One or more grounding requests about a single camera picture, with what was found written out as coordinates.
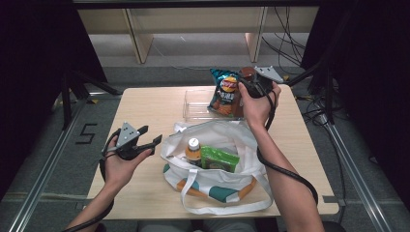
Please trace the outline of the aluminium floor rail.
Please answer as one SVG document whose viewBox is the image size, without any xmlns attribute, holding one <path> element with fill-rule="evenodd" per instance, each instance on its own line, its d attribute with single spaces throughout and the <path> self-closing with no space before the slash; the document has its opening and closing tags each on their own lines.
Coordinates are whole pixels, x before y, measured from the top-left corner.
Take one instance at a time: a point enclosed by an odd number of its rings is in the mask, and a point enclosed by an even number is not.
<svg viewBox="0 0 410 232">
<path fill-rule="evenodd" d="M 3 198 L 12 217 L 0 232 L 60 231 L 77 214 L 87 201 L 120 99 L 97 92 L 72 100 L 69 123 L 63 122 L 63 105 L 57 105 Z"/>
<path fill-rule="evenodd" d="M 337 130 L 336 125 L 332 124 L 331 120 L 326 115 L 322 115 L 320 120 L 324 124 L 324 127 L 329 131 L 331 138 L 335 142 L 338 157 L 340 158 L 357 194 L 359 195 L 376 231 L 393 232 L 392 226 L 389 224 L 382 208 L 377 203 L 376 198 L 369 189 L 358 166 L 353 161 Z"/>
</svg>

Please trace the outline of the person's grey trousers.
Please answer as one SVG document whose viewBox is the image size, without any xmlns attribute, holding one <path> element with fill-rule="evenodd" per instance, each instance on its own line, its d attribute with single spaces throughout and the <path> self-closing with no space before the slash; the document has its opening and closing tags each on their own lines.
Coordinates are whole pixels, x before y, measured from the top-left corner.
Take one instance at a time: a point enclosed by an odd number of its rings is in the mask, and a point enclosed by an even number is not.
<svg viewBox="0 0 410 232">
<path fill-rule="evenodd" d="M 255 221 L 247 219 L 204 219 L 199 225 L 192 220 L 141 220 L 137 232 L 258 232 Z"/>
</svg>

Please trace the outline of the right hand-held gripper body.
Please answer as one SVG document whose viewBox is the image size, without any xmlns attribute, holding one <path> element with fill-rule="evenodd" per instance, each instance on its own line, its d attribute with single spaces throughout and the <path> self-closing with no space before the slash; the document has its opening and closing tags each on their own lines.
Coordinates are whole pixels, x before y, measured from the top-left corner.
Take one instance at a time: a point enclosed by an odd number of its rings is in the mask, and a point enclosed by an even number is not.
<svg viewBox="0 0 410 232">
<path fill-rule="evenodd" d="M 273 90 L 273 82 L 277 84 L 284 82 L 272 66 L 244 67 L 239 71 L 239 81 L 245 85 L 249 95 L 254 99 L 269 94 Z"/>
</svg>

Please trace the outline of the clear acrylic box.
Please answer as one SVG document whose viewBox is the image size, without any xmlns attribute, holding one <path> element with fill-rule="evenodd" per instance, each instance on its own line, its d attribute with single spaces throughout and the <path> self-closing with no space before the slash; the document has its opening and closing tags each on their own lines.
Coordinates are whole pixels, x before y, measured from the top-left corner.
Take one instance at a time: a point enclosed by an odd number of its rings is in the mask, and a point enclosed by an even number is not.
<svg viewBox="0 0 410 232">
<path fill-rule="evenodd" d="M 209 107 L 214 90 L 187 90 L 184 96 L 183 118 L 188 123 L 210 120 L 242 120 L 242 117 L 222 115 Z"/>
</svg>

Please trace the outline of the black curtain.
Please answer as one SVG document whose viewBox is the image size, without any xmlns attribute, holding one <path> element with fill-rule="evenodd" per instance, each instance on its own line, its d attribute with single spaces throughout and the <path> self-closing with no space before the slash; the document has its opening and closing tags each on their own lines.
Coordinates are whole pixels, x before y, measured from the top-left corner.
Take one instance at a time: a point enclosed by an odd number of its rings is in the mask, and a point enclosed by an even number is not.
<svg viewBox="0 0 410 232">
<path fill-rule="evenodd" d="M 69 71 L 106 81 L 73 0 L 0 0 L 0 200 Z"/>
<path fill-rule="evenodd" d="M 302 67 L 312 67 L 348 10 L 334 79 L 345 108 L 410 210 L 410 0 L 339 0 L 321 6 Z"/>
</svg>

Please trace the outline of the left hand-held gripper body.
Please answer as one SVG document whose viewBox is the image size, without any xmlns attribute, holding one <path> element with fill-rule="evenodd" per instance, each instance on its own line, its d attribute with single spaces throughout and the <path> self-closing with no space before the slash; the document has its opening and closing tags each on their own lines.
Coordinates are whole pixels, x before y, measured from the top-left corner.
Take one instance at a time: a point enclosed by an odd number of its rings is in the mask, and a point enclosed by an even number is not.
<svg viewBox="0 0 410 232">
<path fill-rule="evenodd" d="M 116 145 L 109 149 L 117 154 L 122 160 L 133 160 L 143 151 L 137 145 L 139 139 L 138 129 L 135 129 L 128 122 L 124 122 L 119 129 Z"/>
</svg>

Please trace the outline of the white canvas tote bag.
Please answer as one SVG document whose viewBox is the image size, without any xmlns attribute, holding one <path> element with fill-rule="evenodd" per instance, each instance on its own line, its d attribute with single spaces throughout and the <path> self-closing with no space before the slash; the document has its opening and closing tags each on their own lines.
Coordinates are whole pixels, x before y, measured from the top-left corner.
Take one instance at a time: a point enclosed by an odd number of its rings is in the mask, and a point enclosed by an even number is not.
<svg viewBox="0 0 410 232">
<path fill-rule="evenodd" d="M 180 192 L 182 202 L 191 195 L 216 200 L 214 207 L 184 208 L 196 215 L 235 215 L 265 210 L 273 204 L 273 195 L 265 167 L 257 160 L 257 144 L 243 122 L 210 121 L 187 127 L 176 125 L 178 131 L 161 145 L 165 180 Z M 239 163 L 231 170 L 198 167 L 188 163 L 189 140 L 198 140 L 202 149 L 220 149 L 233 155 Z"/>
</svg>

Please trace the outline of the black metal stand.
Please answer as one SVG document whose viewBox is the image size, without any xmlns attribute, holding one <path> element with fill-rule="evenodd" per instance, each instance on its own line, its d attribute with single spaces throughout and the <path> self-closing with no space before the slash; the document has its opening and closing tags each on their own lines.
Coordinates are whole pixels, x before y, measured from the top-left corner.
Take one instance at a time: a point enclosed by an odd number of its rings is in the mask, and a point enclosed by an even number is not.
<svg viewBox="0 0 410 232">
<path fill-rule="evenodd" d="M 70 92 L 73 92 L 78 99 L 86 100 L 90 96 L 90 92 L 85 87 L 85 83 L 91 83 L 92 85 L 113 96 L 122 95 L 121 91 L 116 90 L 110 87 L 107 83 L 100 82 L 83 72 L 73 70 L 66 71 L 61 78 L 61 95 L 64 109 L 64 130 L 69 126 L 73 118 Z"/>
<path fill-rule="evenodd" d="M 311 76 L 311 81 L 307 90 L 311 94 L 318 94 L 320 91 L 323 91 L 325 94 L 325 106 L 324 111 L 325 115 L 330 124 L 334 124 L 333 117 L 333 77 L 329 62 L 327 60 L 321 60 L 317 64 L 313 65 L 311 68 L 305 70 L 304 72 L 298 74 L 295 77 L 291 77 L 289 81 L 286 81 L 286 84 L 291 87 L 299 82 L 305 80 Z"/>
</svg>

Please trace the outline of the green snack packet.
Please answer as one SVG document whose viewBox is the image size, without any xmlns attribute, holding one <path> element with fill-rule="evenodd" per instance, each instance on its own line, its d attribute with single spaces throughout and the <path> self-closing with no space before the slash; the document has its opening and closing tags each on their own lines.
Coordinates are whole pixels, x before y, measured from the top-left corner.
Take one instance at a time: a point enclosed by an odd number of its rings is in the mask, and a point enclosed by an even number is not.
<svg viewBox="0 0 410 232">
<path fill-rule="evenodd" d="M 204 169 L 221 169 L 234 173 L 240 158 L 222 149 L 203 146 L 201 148 L 201 166 Z"/>
</svg>

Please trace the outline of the person's left hand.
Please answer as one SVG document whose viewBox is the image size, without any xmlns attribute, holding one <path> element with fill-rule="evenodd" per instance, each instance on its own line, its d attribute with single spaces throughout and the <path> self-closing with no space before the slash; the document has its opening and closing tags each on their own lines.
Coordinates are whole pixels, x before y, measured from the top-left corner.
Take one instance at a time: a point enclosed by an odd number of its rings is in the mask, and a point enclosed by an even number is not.
<svg viewBox="0 0 410 232">
<path fill-rule="evenodd" d="M 121 159 L 109 152 L 105 155 L 105 184 L 109 190 L 121 190 L 132 178 L 134 170 L 145 159 L 151 156 L 152 150 L 147 149 L 131 160 Z"/>
</svg>

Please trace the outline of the blue potato chip bag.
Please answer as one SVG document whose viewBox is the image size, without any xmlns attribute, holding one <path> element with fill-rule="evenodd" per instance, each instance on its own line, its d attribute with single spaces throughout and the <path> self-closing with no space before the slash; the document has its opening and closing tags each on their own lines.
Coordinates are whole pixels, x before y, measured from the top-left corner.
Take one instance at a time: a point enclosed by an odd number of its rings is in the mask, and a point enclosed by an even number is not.
<svg viewBox="0 0 410 232">
<path fill-rule="evenodd" d="M 239 75 L 236 72 L 221 69 L 210 69 L 215 80 L 216 89 L 208 108 L 227 117 L 244 116 L 239 93 Z"/>
</svg>

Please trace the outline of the beige office desk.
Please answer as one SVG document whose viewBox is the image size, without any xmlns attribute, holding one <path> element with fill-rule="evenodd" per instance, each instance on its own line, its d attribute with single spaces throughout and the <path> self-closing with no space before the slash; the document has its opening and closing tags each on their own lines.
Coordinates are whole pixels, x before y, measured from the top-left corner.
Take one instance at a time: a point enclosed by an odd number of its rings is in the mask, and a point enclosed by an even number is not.
<svg viewBox="0 0 410 232">
<path fill-rule="evenodd" d="M 139 64 L 146 62 L 156 34 L 241 33 L 249 59 L 258 60 L 264 33 L 308 33 L 318 8 L 313 7 L 218 7 L 158 9 L 98 9 L 78 13 L 90 34 L 128 34 Z"/>
</svg>

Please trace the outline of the person's right hand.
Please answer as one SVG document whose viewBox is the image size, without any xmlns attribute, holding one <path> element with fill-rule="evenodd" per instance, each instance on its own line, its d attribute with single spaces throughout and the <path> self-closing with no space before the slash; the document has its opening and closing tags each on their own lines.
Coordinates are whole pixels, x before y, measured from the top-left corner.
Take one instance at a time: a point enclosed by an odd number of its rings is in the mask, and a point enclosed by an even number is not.
<svg viewBox="0 0 410 232">
<path fill-rule="evenodd" d="M 278 106 L 281 89 L 273 82 L 272 91 L 259 99 L 252 98 L 243 83 L 239 84 L 239 90 L 242 96 L 244 117 L 249 127 L 252 130 L 264 129 L 271 111 Z"/>
</svg>

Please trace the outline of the orange drink bottle white cap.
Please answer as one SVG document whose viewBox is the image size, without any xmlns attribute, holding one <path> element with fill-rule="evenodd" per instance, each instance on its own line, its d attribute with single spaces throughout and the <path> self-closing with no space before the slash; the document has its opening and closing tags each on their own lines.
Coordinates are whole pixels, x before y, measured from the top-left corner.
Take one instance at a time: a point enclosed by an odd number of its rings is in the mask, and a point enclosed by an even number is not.
<svg viewBox="0 0 410 232">
<path fill-rule="evenodd" d="M 190 138 L 185 151 L 188 163 L 201 166 L 201 146 L 197 138 Z"/>
</svg>

